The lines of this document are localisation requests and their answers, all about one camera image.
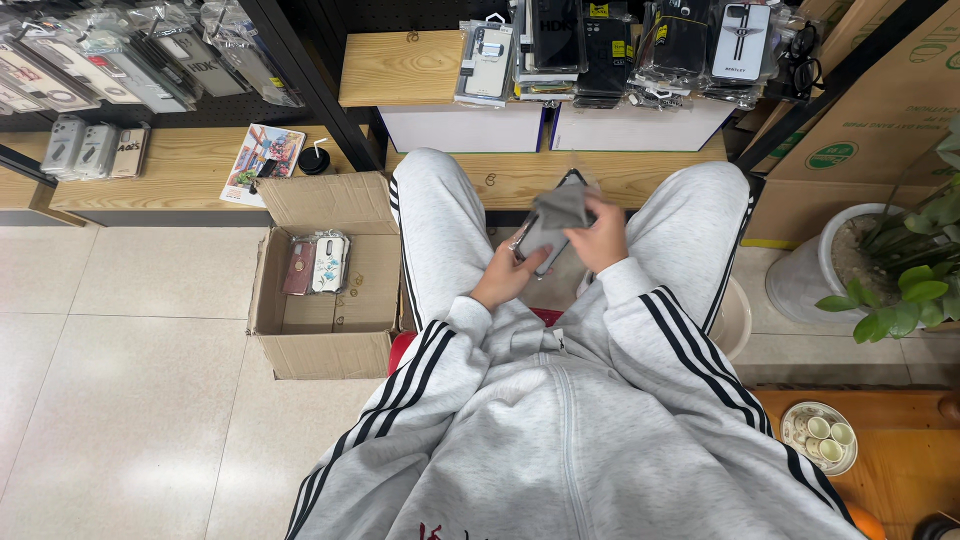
gray hoodie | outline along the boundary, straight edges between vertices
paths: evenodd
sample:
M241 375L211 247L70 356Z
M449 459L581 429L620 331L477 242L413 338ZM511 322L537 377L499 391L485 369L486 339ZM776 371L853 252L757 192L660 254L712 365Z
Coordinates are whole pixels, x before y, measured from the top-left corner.
M287 538L863 536L827 478L633 258L600 273L612 366L558 352L490 366L458 297L303 480Z

red stool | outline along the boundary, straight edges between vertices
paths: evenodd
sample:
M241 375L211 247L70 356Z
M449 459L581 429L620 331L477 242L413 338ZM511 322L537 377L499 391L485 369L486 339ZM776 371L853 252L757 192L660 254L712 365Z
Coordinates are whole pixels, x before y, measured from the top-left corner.
M557 311L556 309L541 309L539 307L531 307L530 310L543 320L543 323L546 324L547 328L550 328L556 324L557 319L564 314L562 311ZM403 353L407 351L407 347L410 347L410 344L413 343L415 337L417 337L417 333L415 331L405 331L394 339L394 344L390 346L390 360L387 362L387 377L393 375L394 371L396 371L396 368L399 367L400 359L403 358Z

hoodie zipper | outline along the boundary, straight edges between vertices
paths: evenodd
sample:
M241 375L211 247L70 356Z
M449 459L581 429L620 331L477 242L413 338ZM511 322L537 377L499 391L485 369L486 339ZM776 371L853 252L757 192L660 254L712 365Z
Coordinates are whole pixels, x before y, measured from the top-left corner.
M566 377L566 370L556 364L551 366L560 379L560 391L564 401L564 470L566 485L573 501L573 519L577 522L577 535L587 538L587 518L584 516L583 503L580 500L580 489L577 486L576 475L573 472L573 399L570 395L570 382Z

orange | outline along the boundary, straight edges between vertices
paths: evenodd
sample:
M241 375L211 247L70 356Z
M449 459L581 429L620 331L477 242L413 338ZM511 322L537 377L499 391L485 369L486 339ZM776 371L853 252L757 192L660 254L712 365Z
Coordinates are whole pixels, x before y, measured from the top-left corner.
M883 524L874 514L868 512L863 506L854 503L847 503L847 511L850 512L850 517L853 518L856 527L867 538L870 538L870 540L886 540L887 535L883 532Z

hand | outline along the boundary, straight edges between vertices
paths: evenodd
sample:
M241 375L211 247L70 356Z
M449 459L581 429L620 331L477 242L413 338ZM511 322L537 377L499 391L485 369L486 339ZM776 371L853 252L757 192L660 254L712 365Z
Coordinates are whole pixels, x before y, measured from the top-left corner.
M605 201L596 193L587 192L587 209L597 216L589 229L564 229L580 260L599 274L608 266L630 256L627 253L627 231L623 209Z
M513 238L504 240L496 248L480 283L470 293L470 298L483 304L490 313L493 313L497 306L516 298L537 267L543 264L553 250L553 246L540 248L520 262L516 260L514 250L510 249L513 241Z

